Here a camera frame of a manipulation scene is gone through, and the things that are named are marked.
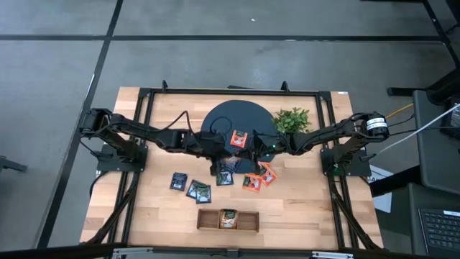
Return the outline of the dark laptop keyboard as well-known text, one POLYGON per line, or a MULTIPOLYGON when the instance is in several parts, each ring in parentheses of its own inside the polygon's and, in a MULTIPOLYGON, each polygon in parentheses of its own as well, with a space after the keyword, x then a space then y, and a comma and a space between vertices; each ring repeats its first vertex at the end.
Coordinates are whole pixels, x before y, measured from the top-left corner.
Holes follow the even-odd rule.
POLYGON ((445 209, 419 209, 427 256, 460 259, 460 212, 445 209))

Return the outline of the potted green artificial plant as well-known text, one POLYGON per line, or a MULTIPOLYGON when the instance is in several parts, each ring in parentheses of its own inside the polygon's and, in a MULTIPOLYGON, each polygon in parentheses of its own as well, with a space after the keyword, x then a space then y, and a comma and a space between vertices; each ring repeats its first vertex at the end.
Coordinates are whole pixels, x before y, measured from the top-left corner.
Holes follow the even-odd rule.
POLYGON ((282 133, 309 132, 308 110, 293 107, 291 110, 281 109, 272 118, 276 130, 282 133))

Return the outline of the white paper sheet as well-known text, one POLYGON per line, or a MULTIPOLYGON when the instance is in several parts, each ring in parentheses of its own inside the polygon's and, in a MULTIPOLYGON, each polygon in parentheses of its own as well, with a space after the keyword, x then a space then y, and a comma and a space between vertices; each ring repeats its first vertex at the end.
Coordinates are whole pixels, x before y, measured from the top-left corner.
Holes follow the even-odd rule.
MULTIPOLYGON (((370 165, 369 167, 371 170, 371 176, 367 177, 368 184, 371 184, 377 180, 381 180, 383 178, 393 175, 393 173, 379 168, 377 166, 370 165)), ((392 192, 373 198, 373 204, 376 210, 380 210, 385 213, 390 213, 392 206, 392 192)))

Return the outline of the dark grey chair foot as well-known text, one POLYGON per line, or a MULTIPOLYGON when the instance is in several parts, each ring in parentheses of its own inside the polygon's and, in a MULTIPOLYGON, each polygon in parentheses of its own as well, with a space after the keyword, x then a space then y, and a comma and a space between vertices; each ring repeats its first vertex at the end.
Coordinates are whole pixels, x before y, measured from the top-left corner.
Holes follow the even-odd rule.
POLYGON ((8 160, 5 157, 0 157, 0 172, 2 172, 3 169, 11 169, 11 170, 23 173, 23 172, 25 172, 27 170, 27 166, 22 165, 20 163, 16 163, 16 162, 11 161, 11 160, 8 160))

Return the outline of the wooden three-compartment tray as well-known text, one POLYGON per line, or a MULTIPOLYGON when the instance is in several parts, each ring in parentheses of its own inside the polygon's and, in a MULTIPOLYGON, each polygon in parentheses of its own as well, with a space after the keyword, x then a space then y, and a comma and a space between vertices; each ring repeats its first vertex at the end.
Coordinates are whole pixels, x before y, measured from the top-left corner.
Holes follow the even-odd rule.
POLYGON ((199 209, 197 218, 198 230, 226 230, 232 232, 259 232, 259 212, 238 211, 237 228, 220 229, 219 212, 221 209, 199 209))

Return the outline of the beige tea packet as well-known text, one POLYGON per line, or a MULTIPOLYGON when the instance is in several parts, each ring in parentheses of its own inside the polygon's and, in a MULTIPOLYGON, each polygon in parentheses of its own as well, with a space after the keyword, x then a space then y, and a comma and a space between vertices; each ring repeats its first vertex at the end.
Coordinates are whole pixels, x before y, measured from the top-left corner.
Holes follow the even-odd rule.
POLYGON ((219 228, 232 229, 237 228, 238 211, 234 209, 222 209, 219 212, 219 228))

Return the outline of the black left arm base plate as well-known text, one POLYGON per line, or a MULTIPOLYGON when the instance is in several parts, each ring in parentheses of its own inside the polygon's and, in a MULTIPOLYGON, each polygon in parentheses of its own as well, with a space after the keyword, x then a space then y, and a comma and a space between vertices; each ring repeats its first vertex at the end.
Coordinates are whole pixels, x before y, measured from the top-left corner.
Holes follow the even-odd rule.
POLYGON ((96 170, 126 172, 143 171, 147 161, 147 153, 148 147, 146 145, 140 145, 136 158, 131 159, 127 156, 118 155, 112 146, 104 144, 101 148, 101 152, 96 152, 98 160, 96 170))

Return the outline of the dark grey desk panel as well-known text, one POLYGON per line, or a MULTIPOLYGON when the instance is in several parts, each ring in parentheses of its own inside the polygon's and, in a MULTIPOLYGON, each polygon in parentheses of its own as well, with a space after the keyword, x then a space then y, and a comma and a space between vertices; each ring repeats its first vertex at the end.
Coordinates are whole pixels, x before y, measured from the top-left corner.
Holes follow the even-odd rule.
POLYGON ((424 186, 460 195, 460 140, 441 132, 446 108, 432 104, 424 91, 413 92, 415 126, 432 124, 416 135, 424 186))

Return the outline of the round dark blue woven mat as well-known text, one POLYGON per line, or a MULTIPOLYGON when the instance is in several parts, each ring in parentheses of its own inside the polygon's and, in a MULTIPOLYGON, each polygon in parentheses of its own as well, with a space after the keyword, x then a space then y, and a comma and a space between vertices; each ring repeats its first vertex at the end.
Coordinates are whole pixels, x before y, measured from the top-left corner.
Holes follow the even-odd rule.
POLYGON ((231 154, 254 148, 253 141, 266 146, 278 141, 278 133, 272 123, 273 116, 264 107, 250 101, 225 101, 214 107, 201 125, 202 132, 222 135, 225 150, 231 154), (244 147, 231 144, 233 133, 246 137, 244 147))

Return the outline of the silver aluminium bracket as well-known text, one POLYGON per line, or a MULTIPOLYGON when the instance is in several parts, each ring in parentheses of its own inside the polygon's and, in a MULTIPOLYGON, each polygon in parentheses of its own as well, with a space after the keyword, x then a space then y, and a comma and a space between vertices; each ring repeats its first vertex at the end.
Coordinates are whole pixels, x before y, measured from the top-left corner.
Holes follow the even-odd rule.
POLYGON ((126 259, 128 255, 143 255, 153 253, 152 247, 124 247, 113 250, 111 259, 126 259))
POLYGON ((313 251, 310 259, 354 259, 349 253, 313 251))

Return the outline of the black aluminium table frame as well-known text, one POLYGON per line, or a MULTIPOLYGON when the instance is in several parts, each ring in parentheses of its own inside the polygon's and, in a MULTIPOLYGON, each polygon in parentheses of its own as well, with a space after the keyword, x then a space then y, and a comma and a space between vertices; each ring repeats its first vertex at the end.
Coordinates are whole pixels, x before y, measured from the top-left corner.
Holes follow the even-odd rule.
MULTIPOLYGON (((245 100, 264 107, 270 114, 299 107, 308 110, 310 127, 328 124, 328 109, 337 119, 351 115, 349 96, 334 92, 331 100, 320 99, 312 91, 299 95, 257 95, 234 89, 169 88, 143 101, 139 89, 119 89, 113 110, 132 118, 149 118, 154 127, 190 125, 199 130, 207 113, 231 100, 245 100)), ((321 168, 320 150, 313 148, 301 156, 278 155, 270 164, 277 179, 259 192, 242 188, 243 175, 234 184, 217 186, 210 174, 210 162, 184 154, 170 154, 149 145, 147 164, 140 174, 133 212, 123 211, 117 225, 116 241, 131 246, 204 248, 206 250, 338 250, 351 246, 346 222, 336 231, 329 183, 321 168), (170 189, 174 172, 186 173, 185 190, 170 189), (186 196, 192 180, 211 187, 211 203, 197 204, 186 196), (199 209, 235 209, 259 212, 259 232, 198 230, 199 209), (124 221, 131 222, 128 230, 124 221)))

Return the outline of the black floor stand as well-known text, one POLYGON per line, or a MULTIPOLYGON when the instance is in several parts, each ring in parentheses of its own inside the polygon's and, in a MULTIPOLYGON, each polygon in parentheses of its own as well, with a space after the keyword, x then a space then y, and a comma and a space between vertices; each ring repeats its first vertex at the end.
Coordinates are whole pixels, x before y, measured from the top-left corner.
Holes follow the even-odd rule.
POLYGON ((454 32, 455 29, 460 29, 460 0, 446 0, 449 10, 456 20, 456 24, 448 30, 443 29, 433 8, 428 3, 428 0, 420 0, 420 2, 423 3, 441 43, 447 49, 454 62, 455 68, 434 84, 426 88, 389 87, 387 88, 387 94, 389 96, 411 96, 414 91, 424 91, 426 92, 427 98, 430 102, 441 105, 446 101, 450 101, 454 96, 460 96, 460 56, 455 53, 448 37, 448 35, 454 32))

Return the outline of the dark purple tea packet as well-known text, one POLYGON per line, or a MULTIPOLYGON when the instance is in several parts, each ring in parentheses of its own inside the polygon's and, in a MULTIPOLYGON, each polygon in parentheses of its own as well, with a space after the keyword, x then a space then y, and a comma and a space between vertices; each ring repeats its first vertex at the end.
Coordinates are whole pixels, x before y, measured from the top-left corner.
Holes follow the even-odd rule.
POLYGON ((241 158, 232 156, 228 158, 222 158, 218 162, 219 164, 219 170, 222 171, 228 171, 231 173, 235 173, 239 167, 239 164, 241 163, 241 158))

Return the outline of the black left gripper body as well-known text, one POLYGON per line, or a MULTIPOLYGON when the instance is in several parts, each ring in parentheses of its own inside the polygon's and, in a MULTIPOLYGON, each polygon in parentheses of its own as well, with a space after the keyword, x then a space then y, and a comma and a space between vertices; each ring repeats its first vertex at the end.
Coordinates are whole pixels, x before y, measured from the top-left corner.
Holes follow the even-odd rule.
POLYGON ((201 148, 199 151, 201 157, 215 162, 232 156, 225 148, 225 135, 201 131, 196 136, 198 138, 198 145, 201 148))

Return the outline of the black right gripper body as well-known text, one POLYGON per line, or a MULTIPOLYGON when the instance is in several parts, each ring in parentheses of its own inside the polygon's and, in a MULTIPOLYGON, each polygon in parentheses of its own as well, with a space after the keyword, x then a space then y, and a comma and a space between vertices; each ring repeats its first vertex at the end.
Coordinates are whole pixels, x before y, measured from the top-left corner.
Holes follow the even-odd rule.
POLYGON ((275 154, 272 152, 276 148, 279 135, 258 132, 255 129, 249 138, 247 160, 250 161, 272 161, 275 154))

